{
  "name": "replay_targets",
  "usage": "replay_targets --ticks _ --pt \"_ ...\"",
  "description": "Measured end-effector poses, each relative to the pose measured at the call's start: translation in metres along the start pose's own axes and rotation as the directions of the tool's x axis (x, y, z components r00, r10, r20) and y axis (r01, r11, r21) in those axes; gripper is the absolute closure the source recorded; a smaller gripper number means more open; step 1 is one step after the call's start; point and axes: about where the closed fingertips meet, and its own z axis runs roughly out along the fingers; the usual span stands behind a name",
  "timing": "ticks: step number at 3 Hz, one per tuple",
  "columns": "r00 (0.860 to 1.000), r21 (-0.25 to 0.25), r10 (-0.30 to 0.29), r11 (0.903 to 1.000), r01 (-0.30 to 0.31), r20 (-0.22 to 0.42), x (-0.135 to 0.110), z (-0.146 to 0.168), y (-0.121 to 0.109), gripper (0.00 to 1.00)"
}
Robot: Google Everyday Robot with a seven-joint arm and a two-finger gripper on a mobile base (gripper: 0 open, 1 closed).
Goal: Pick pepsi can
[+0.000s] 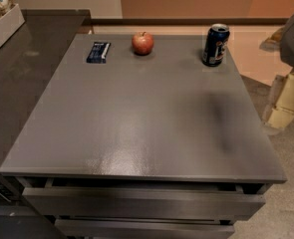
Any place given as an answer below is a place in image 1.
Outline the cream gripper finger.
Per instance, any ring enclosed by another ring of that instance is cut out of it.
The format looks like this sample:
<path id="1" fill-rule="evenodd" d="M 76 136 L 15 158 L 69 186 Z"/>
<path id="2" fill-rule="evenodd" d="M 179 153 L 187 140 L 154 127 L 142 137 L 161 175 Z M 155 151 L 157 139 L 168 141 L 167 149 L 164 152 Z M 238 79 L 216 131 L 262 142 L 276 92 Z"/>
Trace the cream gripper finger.
<path id="1" fill-rule="evenodd" d="M 276 103 L 284 88 L 285 80 L 285 77 L 279 75 L 273 80 L 267 98 L 267 104 L 262 114 L 262 120 L 264 123 L 278 123 L 279 112 L 276 110 Z"/>
<path id="2" fill-rule="evenodd" d="M 269 123 L 271 127 L 283 129 L 294 120 L 294 72 L 285 76 L 284 88 L 276 103 L 279 112 L 278 123 Z"/>

